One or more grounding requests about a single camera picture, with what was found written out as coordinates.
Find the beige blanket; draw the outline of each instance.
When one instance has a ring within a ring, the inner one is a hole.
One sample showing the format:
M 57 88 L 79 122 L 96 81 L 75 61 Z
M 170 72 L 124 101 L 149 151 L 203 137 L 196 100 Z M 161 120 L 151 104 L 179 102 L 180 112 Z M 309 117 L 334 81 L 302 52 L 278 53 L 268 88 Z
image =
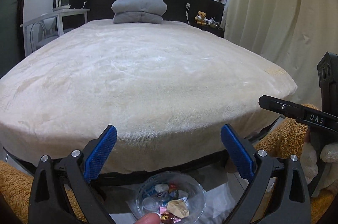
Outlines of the beige blanket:
M 275 118 L 258 99 L 296 91 L 277 65 L 181 22 L 89 22 L 0 80 L 0 142 L 19 158 L 67 156 L 108 124 L 118 140 L 103 172 L 153 171 L 222 150 Z

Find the headboard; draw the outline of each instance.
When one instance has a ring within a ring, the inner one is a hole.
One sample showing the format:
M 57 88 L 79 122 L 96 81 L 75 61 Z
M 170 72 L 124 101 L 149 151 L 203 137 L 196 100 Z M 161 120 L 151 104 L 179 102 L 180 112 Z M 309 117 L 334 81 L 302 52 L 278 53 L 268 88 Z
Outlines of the headboard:
M 71 8 L 82 8 L 87 1 L 85 8 L 91 9 L 88 12 L 88 21 L 97 19 L 113 19 L 114 12 L 111 10 L 112 3 L 116 0 L 69 0 Z M 198 11 L 204 11 L 207 17 L 215 17 L 215 21 L 221 21 L 224 4 L 214 0 L 163 0 L 167 4 L 167 12 L 162 16 L 164 20 L 187 22 L 185 16 L 186 4 L 190 3 L 188 19 L 194 23 Z M 83 24 L 83 16 L 64 17 L 64 25 L 67 27 L 78 27 Z

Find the beige curtain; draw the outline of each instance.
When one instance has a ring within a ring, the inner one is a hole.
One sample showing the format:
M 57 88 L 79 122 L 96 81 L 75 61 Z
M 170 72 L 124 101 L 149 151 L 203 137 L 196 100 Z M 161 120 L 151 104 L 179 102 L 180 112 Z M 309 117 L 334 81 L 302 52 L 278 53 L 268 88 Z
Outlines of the beige curtain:
M 285 69 L 293 101 L 320 106 L 317 64 L 338 53 L 337 22 L 338 0 L 230 0 L 225 38 Z

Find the blue gripper pad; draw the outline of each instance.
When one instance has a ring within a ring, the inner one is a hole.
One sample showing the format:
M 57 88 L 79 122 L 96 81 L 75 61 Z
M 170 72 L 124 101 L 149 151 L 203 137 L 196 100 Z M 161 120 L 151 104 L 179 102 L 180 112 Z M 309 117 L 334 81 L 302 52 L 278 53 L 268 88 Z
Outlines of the blue gripper pad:
M 236 132 L 229 124 L 222 127 L 221 139 L 241 177 L 251 182 L 255 176 L 255 161 L 253 160 L 253 156 L 248 154 L 245 147 L 238 139 Z
M 114 126 L 108 127 L 105 134 L 102 136 L 99 143 L 93 149 L 84 164 L 83 177 L 87 183 L 99 176 L 104 163 L 116 143 L 116 140 L 116 128 Z

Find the black mechanical device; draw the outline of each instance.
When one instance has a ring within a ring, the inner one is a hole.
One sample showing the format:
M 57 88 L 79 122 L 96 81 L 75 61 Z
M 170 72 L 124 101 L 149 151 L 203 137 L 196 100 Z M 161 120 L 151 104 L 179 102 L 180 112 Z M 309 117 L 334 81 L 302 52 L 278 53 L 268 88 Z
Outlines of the black mechanical device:
M 262 96 L 259 105 L 297 122 L 307 124 L 311 130 L 311 143 L 317 154 L 322 148 L 338 141 L 336 78 L 338 57 L 327 53 L 318 64 L 322 109 L 324 112 L 302 105 Z M 66 158 L 41 157 L 34 174 L 29 201 L 29 224 L 80 224 L 67 198 L 64 185 L 69 185 L 89 224 L 112 224 L 103 205 L 93 194 L 100 191 L 97 178 L 117 139 L 116 128 L 109 125 L 98 139 L 91 140 L 85 148 L 74 150 Z M 319 178 L 307 186 L 297 156 L 274 158 L 264 150 L 256 151 L 252 144 L 241 139 L 231 125 L 223 126 L 221 140 L 240 175 L 249 185 L 240 201 L 223 221 L 224 224 L 249 224 L 266 191 L 270 178 L 276 177 L 274 191 L 260 224 L 310 224 L 310 196 L 315 193 L 326 175 L 325 164 L 319 162 Z

